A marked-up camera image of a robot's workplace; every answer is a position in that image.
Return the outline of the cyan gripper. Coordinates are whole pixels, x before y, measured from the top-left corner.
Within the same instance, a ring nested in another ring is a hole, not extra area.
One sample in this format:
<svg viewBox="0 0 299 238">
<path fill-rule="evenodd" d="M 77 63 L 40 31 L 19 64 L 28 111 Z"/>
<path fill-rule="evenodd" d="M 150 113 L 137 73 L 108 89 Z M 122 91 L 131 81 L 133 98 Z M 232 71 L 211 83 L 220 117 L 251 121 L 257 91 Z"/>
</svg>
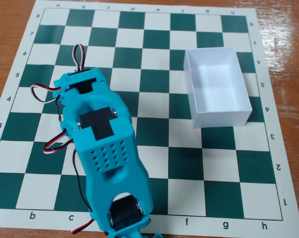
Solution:
<svg viewBox="0 0 299 238">
<path fill-rule="evenodd" d="M 79 94 L 87 94 L 94 90 L 95 82 L 104 82 L 107 84 L 107 79 L 99 68 L 84 69 L 82 71 L 68 72 L 62 75 L 59 80 L 54 81 L 56 92 L 53 92 L 53 97 L 58 95 L 63 97 L 63 94 L 69 90 L 76 89 Z"/>
</svg>

